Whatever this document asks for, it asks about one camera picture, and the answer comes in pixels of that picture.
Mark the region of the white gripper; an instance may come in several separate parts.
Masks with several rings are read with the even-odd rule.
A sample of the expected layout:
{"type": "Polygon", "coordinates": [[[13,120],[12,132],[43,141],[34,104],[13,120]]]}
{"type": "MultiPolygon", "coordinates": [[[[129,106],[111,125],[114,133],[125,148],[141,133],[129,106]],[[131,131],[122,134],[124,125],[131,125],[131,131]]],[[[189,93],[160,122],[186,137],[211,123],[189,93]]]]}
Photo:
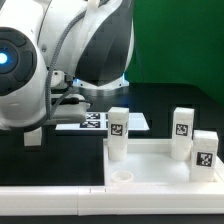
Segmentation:
{"type": "Polygon", "coordinates": [[[83,123],[86,120],[86,112],[91,107],[91,101],[80,94],[69,94],[57,107],[51,119],[46,125],[83,123]]]}

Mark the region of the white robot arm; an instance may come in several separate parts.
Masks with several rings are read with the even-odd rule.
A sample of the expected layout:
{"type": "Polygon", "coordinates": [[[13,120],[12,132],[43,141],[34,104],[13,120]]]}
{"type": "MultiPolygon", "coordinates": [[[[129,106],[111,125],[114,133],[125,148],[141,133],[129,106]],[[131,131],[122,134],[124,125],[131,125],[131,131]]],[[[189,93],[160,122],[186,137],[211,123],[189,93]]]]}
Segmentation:
{"type": "Polygon", "coordinates": [[[0,0],[0,130],[82,122],[134,48],[134,0],[0,0]]]}

